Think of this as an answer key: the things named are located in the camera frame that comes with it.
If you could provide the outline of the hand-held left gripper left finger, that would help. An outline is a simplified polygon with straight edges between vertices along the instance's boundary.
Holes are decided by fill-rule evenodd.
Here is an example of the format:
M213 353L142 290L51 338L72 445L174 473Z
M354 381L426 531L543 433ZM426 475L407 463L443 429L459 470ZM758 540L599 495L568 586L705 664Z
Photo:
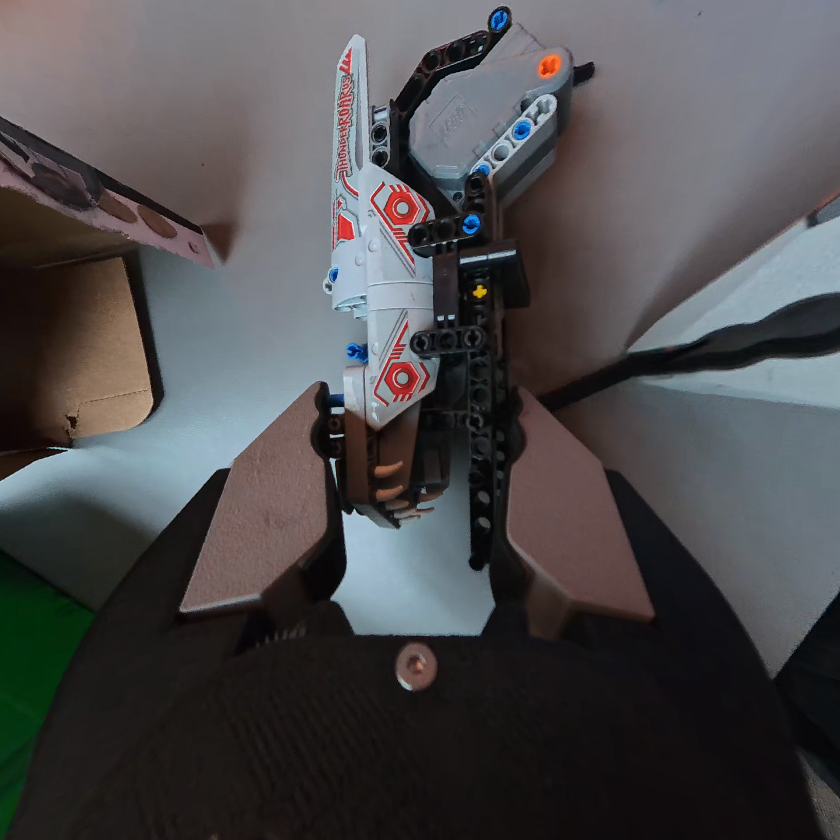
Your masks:
M180 614L299 621L335 592L346 557L328 396L314 383L235 458Z

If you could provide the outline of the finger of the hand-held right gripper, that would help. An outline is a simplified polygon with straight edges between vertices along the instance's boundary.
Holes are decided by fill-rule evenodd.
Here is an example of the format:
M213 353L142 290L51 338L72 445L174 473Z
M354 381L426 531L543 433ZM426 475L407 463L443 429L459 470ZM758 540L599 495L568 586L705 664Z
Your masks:
M613 362L541 400L578 403L641 382L772 403L839 403L838 271L838 216L806 216Z
M559 411L727 597L775 676L838 592L838 354L640 379Z

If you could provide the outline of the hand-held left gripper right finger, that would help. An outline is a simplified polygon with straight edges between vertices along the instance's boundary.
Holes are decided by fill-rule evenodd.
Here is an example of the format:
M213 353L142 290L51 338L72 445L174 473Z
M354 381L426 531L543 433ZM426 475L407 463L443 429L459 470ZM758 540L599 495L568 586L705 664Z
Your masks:
M578 615L650 624L655 609L601 461L539 399L517 389L513 450L490 580L532 636Z

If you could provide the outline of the green plastic bin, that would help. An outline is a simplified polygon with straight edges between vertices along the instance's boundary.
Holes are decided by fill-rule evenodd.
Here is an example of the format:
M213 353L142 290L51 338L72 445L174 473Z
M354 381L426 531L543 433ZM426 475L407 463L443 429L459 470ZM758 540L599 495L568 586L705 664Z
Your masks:
M35 740L93 611L1 552L1 835Z

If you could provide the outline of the open cardboard box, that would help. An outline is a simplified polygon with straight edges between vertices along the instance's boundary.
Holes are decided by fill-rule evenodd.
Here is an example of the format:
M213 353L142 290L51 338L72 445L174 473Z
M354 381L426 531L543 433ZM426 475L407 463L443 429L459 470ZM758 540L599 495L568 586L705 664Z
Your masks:
M213 266L202 229L1 120L1 478L154 405L127 258Z

